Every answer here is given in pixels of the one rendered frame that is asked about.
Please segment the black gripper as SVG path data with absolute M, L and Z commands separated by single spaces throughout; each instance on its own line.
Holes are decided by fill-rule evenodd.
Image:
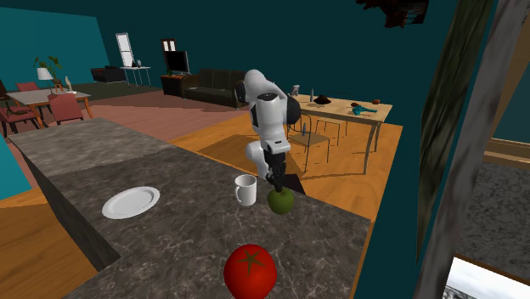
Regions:
M 264 159 L 269 169 L 266 180 L 273 185 L 275 191 L 280 193 L 283 190 L 286 171 L 285 153 L 271 154 L 264 151 Z

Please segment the green apple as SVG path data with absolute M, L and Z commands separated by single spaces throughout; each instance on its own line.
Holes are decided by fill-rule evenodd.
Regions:
M 267 196 L 268 206 L 278 215 L 288 213 L 294 205 L 294 195 L 290 189 L 283 187 L 280 192 L 271 189 Z

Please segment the white mug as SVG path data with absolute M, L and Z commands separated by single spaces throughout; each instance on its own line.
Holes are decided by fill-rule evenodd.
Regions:
M 235 180 L 234 194 L 242 206 L 252 206 L 257 200 L 257 178 L 250 174 L 239 175 Z

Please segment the light wooden dining table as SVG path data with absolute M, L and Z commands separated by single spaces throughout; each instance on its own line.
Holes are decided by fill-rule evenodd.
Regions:
M 381 125 L 388 117 L 392 105 L 334 98 L 329 98 L 329 104 L 315 104 L 314 100 L 316 97 L 313 93 L 310 95 L 299 94 L 294 96 L 294 99 L 300 103 L 302 112 L 309 116 L 325 117 L 339 121 L 347 121 L 348 123 L 359 123 L 370 127 L 366 150 L 364 152 L 364 173 L 366 173 L 370 150 L 374 148 L 374 151 L 377 151 Z

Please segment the red tomato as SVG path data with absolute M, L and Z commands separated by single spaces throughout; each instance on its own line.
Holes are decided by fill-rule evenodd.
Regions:
M 275 286 L 277 269 L 264 248 L 247 244 L 228 257 L 223 277 L 234 299 L 265 299 Z

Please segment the dark sofa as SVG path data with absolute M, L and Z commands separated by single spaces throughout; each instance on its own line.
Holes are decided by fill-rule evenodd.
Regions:
M 198 74 L 182 78 L 181 97 L 238 110 L 247 106 L 234 94 L 235 85 L 242 82 L 244 77 L 245 71 L 200 69 Z

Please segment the white plate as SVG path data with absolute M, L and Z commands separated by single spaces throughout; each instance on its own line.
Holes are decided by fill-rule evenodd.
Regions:
M 114 220 L 136 217 L 152 208 L 160 196 L 158 189 L 149 186 L 127 189 L 108 199 L 102 214 Z

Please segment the black television on stand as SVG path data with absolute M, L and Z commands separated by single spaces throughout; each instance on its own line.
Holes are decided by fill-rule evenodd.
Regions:
M 161 76 L 161 85 L 165 95 L 181 97 L 181 84 L 186 75 L 189 75 L 189 62 L 186 51 L 166 51 L 166 74 Z

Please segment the white side table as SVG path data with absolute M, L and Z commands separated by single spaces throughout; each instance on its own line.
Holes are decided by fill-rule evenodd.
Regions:
M 122 66 L 121 69 L 125 71 L 126 83 L 129 87 L 131 87 L 131 83 L 128 78 L 128 74 L 127 74 L 128 71 L 132 72 L 132 77 L 133 77 L 136 88 L 139 88 L 140 86 L 144 85 L 142 75 L 141 75 L 142 71 L 145 72 L 148 86 L 149 87 L 152 86 L 150 75 L 149 75 L 149 70 L 150 70 L 149 66 Z

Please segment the white framed window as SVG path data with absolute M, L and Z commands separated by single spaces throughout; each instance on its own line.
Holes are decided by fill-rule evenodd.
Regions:
M 133 51 L 131 49 L 128 34 L 126 32 L 116 33 L 116 40 L 117 40 L 118 48 L 121 54 L 121 60 L 122 60 L 123 66 L 132 67 L 134 58 L 133 58 Z

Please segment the green potted plant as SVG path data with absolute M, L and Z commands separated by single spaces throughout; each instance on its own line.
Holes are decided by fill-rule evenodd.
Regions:
M 48 56 L 48 61 L 36 57 L 33 66 L 38 69 L 37 76 L 40 80 L 42 80 L 43 69 L 46 69 L 49 74 L 49 80 L 51 80 L 54 84 L 62 83 L 61 79 L 57 76 L 57 70 L 62 69 L 62 65 L 59 63 L 59 59 L 57 57 Z

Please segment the white table lamp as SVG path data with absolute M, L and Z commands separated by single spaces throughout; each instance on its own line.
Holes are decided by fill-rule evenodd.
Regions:
M 39 81 L 44 81 L 47 84 L 49 84 L 53 80 L 51 73 L 46 67 L 37 68 L 37 77 Z

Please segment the grey top wooden table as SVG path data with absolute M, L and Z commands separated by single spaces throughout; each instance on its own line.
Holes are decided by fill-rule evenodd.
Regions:
M 35 114 L 35 117 L 38 121 L 40 128 L 44 128 L 45 125 L 42 122 L 42 118 L 40 117 L 40 113 L 37 111 L 37 108 L 39 106 L 49 104 L 48 95 L 50 94 L 60 95 L 60 94 L 65 94 L 65 92 L 57 91 L 55 93 L 52 93 L 48 89 L 39 89 L 39 90 L 25 91 L 25 92 L 6 93 L 7 96 L 9 96 L 11 99 L 16 101 L 17 105 L 24 104 L 31 108 L 32 112 Z M 93 118 L 93 114 L 92 114 L 92 111 L 90 110 L 90 106 L 88 103 L 89 97 L 90 97 L 90 94 L 80 93 L 80 92 L 75 93 L 76 100 L 84 102 L 88 115 L 91 118 Z

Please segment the metal frame chair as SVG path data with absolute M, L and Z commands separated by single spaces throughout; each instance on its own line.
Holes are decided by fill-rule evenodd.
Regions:
M 289 140 L 304 147 L 306 154 L 304 172 L 307 171 L 309 152 L 313 145 L 327 143 L 326 161 L 329 161 L 330 157 L 330 138 L 314 132 L 312 127 L 311 116 L 302 113 L 299 120 L 295 124 L 288 125 L 286 130 Z

